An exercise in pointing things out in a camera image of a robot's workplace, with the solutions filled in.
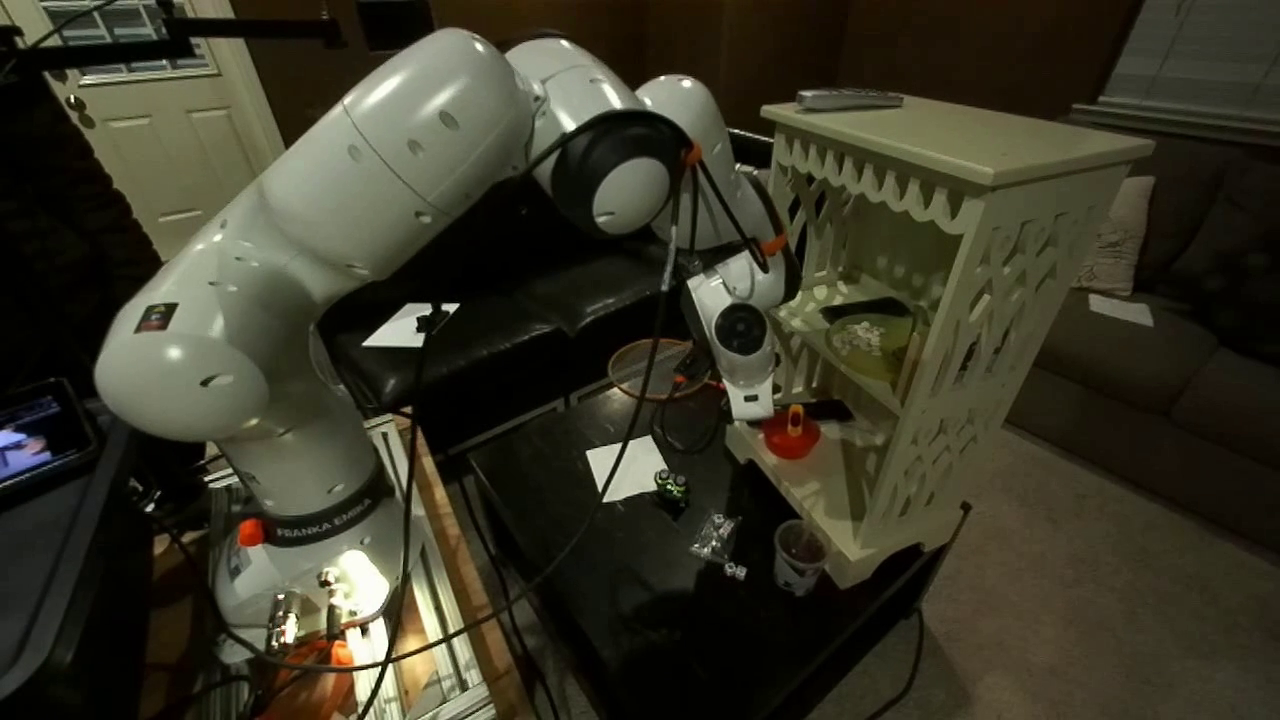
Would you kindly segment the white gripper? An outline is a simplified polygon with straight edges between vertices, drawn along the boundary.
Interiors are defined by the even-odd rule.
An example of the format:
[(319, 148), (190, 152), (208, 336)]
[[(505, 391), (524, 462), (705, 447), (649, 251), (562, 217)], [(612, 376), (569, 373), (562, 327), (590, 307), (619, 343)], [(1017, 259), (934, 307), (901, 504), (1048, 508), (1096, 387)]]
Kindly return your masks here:
[(710, 348), (736, 421), (774, 413), (774, 340), (769, 314), (782, 302), (782, 259), (754, 266), (736, 251), (686, 280), (690, 314)]

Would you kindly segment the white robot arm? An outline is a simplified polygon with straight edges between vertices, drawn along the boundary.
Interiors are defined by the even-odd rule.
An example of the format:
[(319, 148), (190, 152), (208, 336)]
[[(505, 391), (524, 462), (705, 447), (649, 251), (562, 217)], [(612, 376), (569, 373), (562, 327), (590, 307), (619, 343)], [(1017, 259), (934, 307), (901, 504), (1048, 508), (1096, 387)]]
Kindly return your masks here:
[(774, 237), (707, 83), (624, 83), (588, 50), (498, 50), (434, 30), (372, 67), (245, 185), (115, 314), (93, 379), (158, 442), (216, 447), (255, 538), (218, 545), (212, 596), (258, 627), (278, 596), (350, 596), (372, 622), (399, 582), (399, 498), (319, 348), (319, 316), (393, 278), (486, 189), (527, 177), (569, 223), (680, 250)]

